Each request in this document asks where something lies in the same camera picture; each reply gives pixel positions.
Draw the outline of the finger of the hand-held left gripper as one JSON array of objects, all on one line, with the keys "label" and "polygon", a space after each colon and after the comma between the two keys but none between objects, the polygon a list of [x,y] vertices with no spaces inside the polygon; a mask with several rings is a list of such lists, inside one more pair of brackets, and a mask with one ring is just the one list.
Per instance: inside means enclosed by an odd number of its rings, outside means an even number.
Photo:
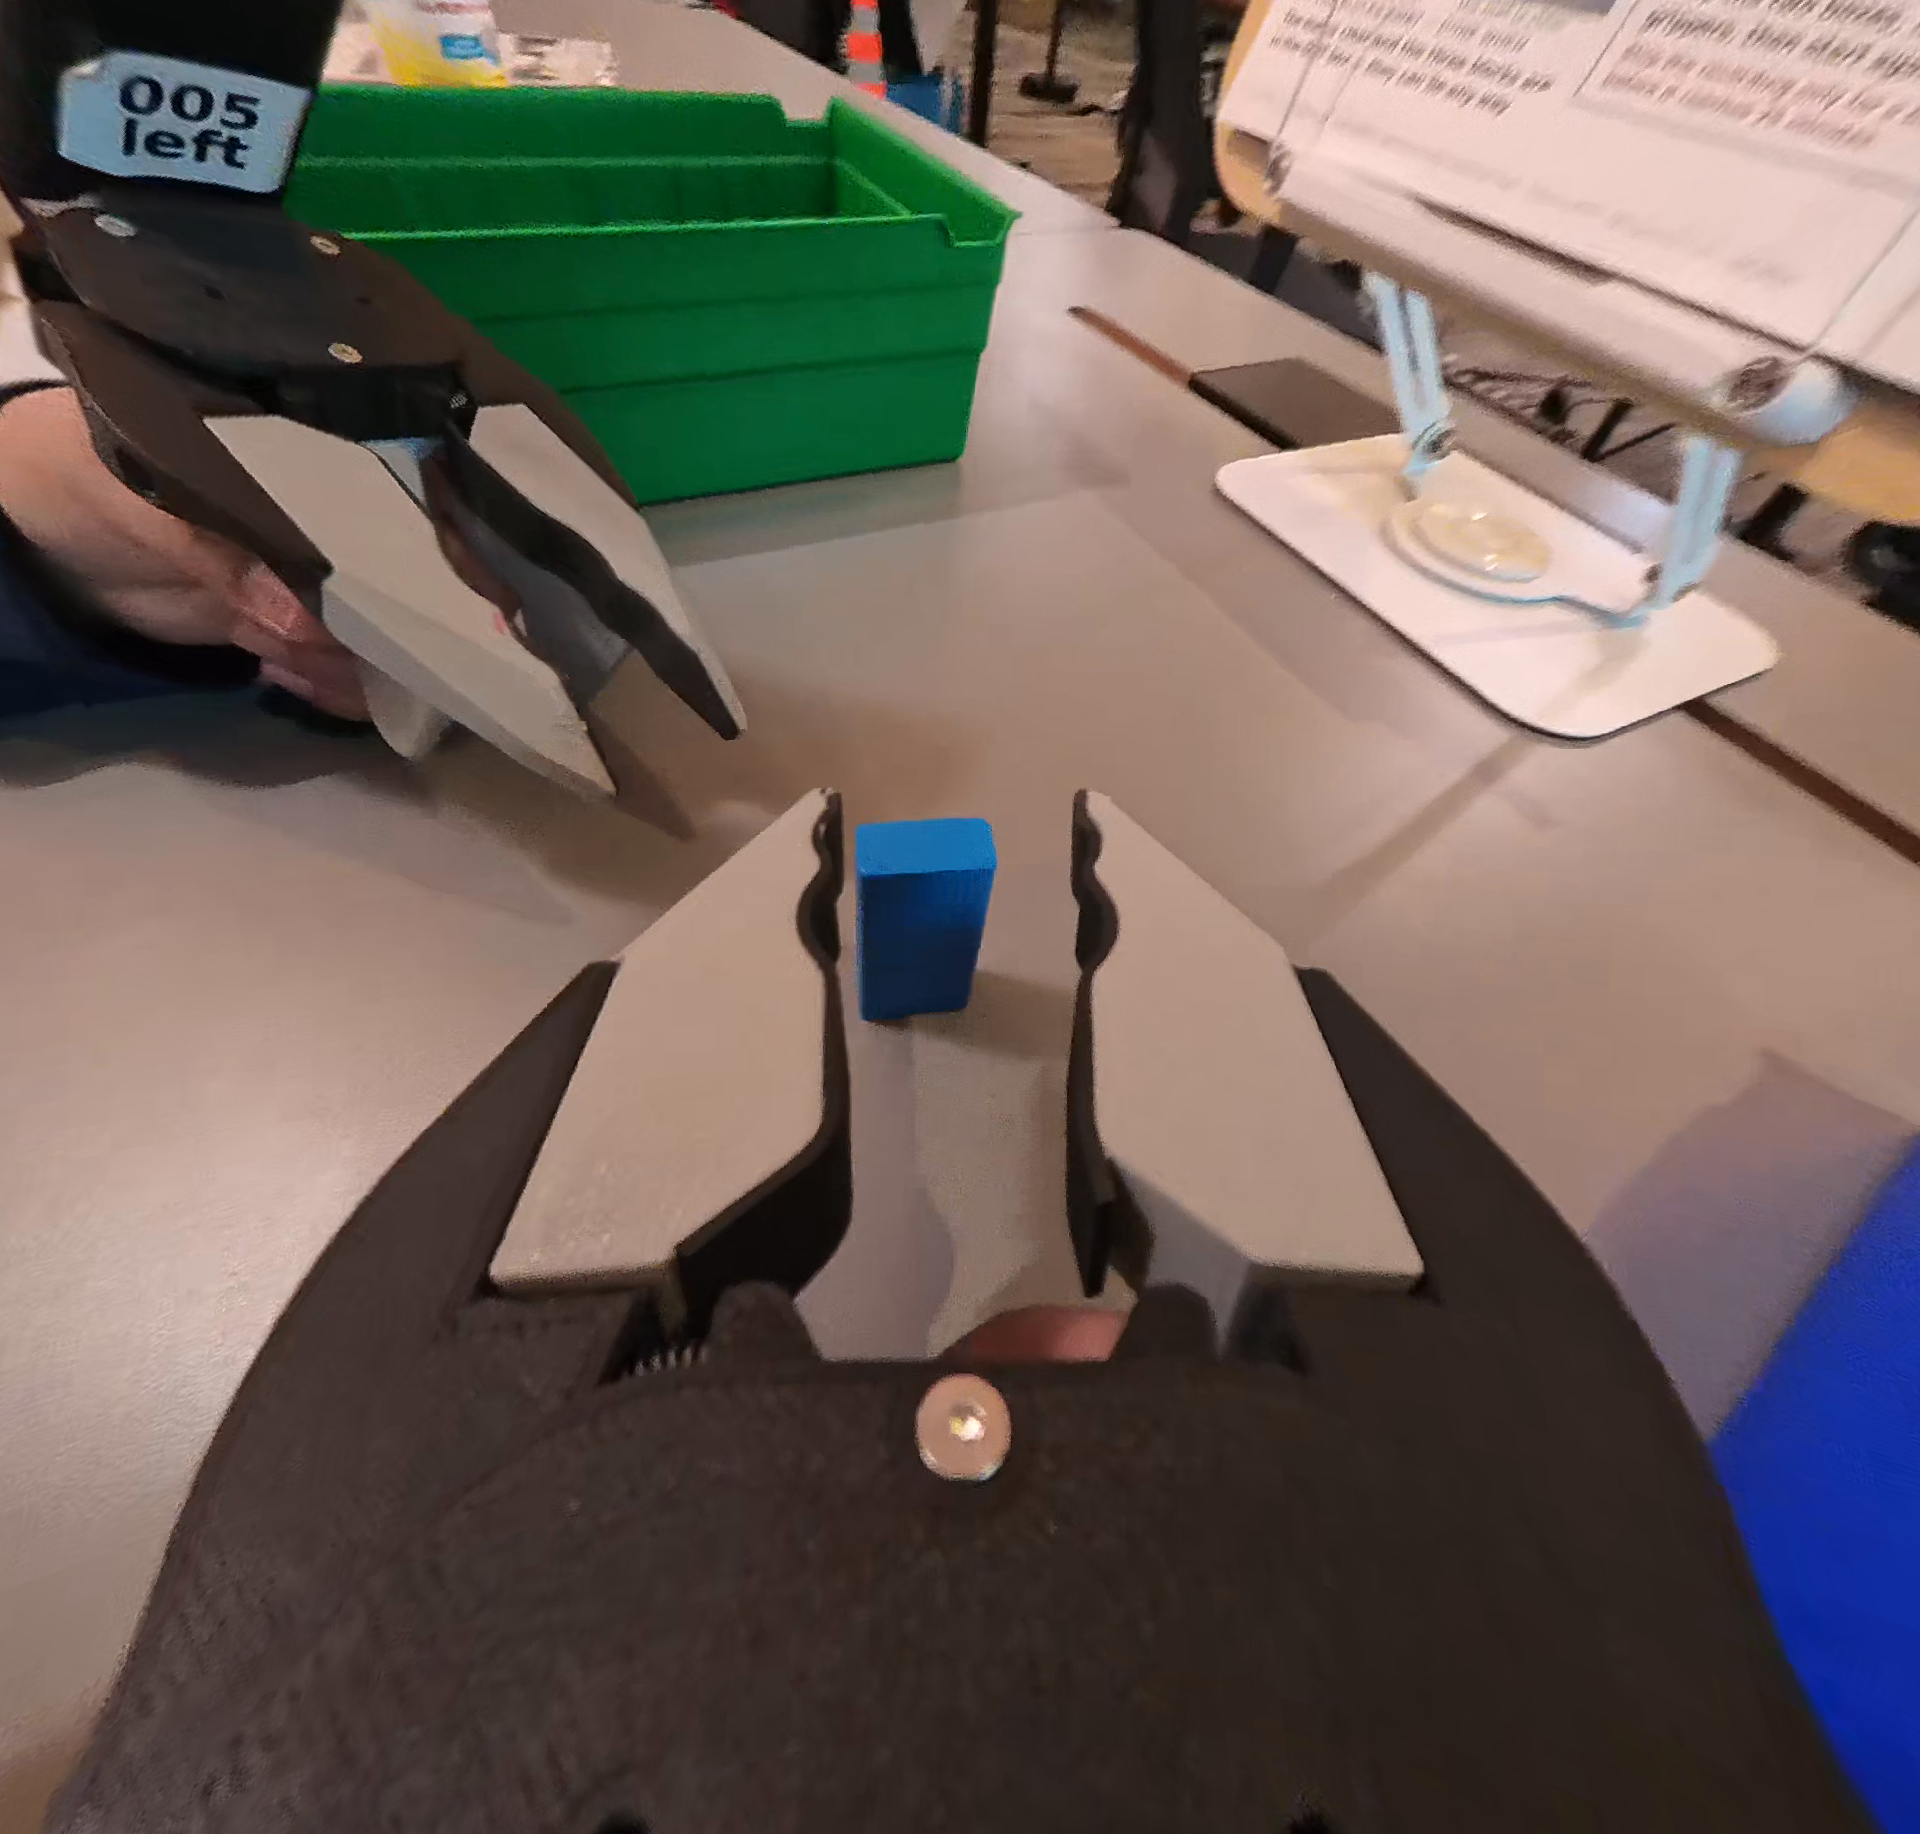
[{"label": "finger of the hand-held left gripper", "polygon": [[558,674],[446,559],[422,436],[372,444],[281,416],[208,418],[326,567],[322,619],[397,693],[585,796],[615,783]]},{"label": "finger of the hand-held left gripper", "polygon": [[635,501],[525,405],[443,431],[446,495],[474,556],[517,600],[534,654],[579,706],[626,662],[722,738],[747,717]]}]

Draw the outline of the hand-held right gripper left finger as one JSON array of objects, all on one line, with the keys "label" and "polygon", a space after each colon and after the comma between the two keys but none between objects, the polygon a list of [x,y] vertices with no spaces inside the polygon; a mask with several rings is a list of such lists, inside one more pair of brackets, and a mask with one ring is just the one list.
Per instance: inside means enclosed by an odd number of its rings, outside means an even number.
[{"label": "hand-held right gripper left finger", "polygon": [[613,961],[500,1291],[798,1291],[851,1221],[841,814],[805,791]]}]

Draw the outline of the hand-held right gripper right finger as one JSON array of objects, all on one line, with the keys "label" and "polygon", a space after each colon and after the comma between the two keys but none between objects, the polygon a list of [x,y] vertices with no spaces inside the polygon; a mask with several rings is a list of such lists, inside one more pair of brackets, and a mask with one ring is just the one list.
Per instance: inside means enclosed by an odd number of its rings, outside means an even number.
[{"label": "hand-held right gripper right finger", "polygon": [[1074,799],[1070,887],[1082,1294],[1409,1291],[1422,1258],[1283,946],[1098,791]]}]

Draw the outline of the green plastic bin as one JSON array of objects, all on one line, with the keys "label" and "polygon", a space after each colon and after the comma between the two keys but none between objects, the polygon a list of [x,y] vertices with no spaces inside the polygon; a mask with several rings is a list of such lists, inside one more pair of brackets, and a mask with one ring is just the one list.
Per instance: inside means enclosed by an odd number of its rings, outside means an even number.
[{"label": "green plastic bin", "polygon": [[552,388],[642,506],[957,458],[1015,209],[873,114],[326,86],[285,198]]}]

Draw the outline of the blue rectangular wooden block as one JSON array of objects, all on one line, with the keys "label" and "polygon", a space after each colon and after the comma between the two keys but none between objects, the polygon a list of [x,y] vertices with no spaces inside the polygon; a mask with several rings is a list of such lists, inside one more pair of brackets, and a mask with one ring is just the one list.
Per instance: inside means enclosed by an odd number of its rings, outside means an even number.
[{"label": "blue rectangular wooden block", "polygon": [[854,829],[854,980],[866,1021],[959,1011],[997,875],[978,816],[863,823]]}]

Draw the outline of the blue plastic bin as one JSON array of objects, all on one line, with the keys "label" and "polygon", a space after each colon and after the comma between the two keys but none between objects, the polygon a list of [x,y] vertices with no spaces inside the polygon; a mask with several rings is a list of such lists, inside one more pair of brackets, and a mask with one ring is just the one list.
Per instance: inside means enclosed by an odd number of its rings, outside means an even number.
[{"label": "blue plastic bin", "polygon": [[1882,1830],[1918,1828],[1918,1153],[1709,1443],[1764,1604]]}]

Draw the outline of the person's left forearm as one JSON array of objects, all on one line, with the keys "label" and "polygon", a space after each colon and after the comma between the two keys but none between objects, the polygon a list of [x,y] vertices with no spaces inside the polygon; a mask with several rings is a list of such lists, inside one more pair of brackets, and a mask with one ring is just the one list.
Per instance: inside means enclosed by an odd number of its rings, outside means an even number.
[{"label": "person's left forearm", "polygon": [[1,515],[1,717],[185,691],[250,690],[236,646],[180,646],[112,621]]}]

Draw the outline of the person's left hand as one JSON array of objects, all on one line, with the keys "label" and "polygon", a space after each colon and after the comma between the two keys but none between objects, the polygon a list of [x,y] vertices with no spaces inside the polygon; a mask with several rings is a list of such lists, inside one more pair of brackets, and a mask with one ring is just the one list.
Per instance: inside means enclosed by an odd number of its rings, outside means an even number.
[{"label": "person's left hand", "polygon": [[165,644],[242,648],[256,684],[323,721],[369,719],[346,646],[258,556],[121,485],[65,383],[3,388],[1,513],[112,621]]}]

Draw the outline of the disinfecting wipes canister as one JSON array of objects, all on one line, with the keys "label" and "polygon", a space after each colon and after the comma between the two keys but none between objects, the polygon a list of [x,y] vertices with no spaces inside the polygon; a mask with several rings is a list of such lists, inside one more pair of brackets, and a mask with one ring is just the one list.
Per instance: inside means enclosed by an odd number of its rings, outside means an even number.
[{"label": "disinfecting wipes canister", "polygon": [[359,0],[395,84],[504,90],[510,84],[491,0]]}]

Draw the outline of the black office chair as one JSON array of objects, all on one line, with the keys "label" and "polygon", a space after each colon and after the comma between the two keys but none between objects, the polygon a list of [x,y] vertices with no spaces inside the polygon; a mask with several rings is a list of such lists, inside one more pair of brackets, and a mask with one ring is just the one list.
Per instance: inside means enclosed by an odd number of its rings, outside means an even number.
[{"label": "black office chair", "polygon": [[1202,207],[1222,196],[1203,108],[1202,0],[1136,0],[1136,47],[1105,211],[1127,230],[1168,240],[1275,294],[1296,238],[1263,223],[1251,236],[1195,228]]}]

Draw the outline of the printed instruction sheet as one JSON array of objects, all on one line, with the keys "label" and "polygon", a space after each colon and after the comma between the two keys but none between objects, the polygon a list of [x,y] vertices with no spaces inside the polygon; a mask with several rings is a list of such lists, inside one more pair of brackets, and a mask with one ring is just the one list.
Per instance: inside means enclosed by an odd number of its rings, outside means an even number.
[{"label": "printed instruction sheet", "polygon": [[1217,122],[1916,388],[1918,0],[1272,0]]}]

